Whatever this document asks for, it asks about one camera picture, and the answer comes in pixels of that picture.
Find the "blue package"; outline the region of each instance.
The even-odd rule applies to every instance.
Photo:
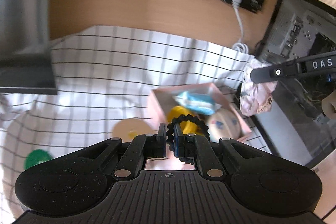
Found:
[[[176,102],[179,105],[199,114],[212,115],[216,110],[220,109],[221,106],[216,104],[216,102],[207,94],[191,93],[189,91],[184,91],[177,96],[174,96]]]

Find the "black monitor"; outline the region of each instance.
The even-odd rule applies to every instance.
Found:
[[[0,92],[56,95],[49,0],[0,0]]]
[[[319,0],[278,0],[256,57],[271,64],[336,50],[336,10]],[[336,89],[336,75],[281,79],[269,113],[257,114],[280,156],[316,166],[336,147],[336,120],[321,101]]]

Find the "white grid tablecloth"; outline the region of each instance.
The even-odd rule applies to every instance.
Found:
[[[95,26],[53,41],[57,96],[0,95],[0,222],[22,214],[13,186],[35,149],[59,157],[110,137],[125,118],[150,119],[151,89],[213,82],[232,101],[253,57],[160,32]],[[270,152],[250,118],[247,144]]]

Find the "wooden table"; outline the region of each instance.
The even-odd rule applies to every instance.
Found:
[[[253,14],[241,9],[245,42],[264,35],[276,0]],[[92,25],[148,29],[231,46],[240,37],[234,10],[220,0],[50,0],[51,39]]]

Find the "pink box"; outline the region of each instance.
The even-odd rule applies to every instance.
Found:
[[[166,115],[173,107],[178,105],[175,102],[173,96],[178,95],[182,91],[186,90],[193,93],[209,94],[217,104],[220,104],[222,106],[222,108],[226,108],[233,112],[237,116],[241,126],[241,137],[238,139],[238,141],[243,142],[250,136],[250,127],[238,114],[233,105],[228,102],[228,100],[226,100],[225,96],[213,83],[182,85],[174,86],[171,88],[152,90],[148,96],[147,101],[147,111],[151,117],[148,122],[150,123],[152,128],[159,128],[159,125],[162,122],[167,123]]]

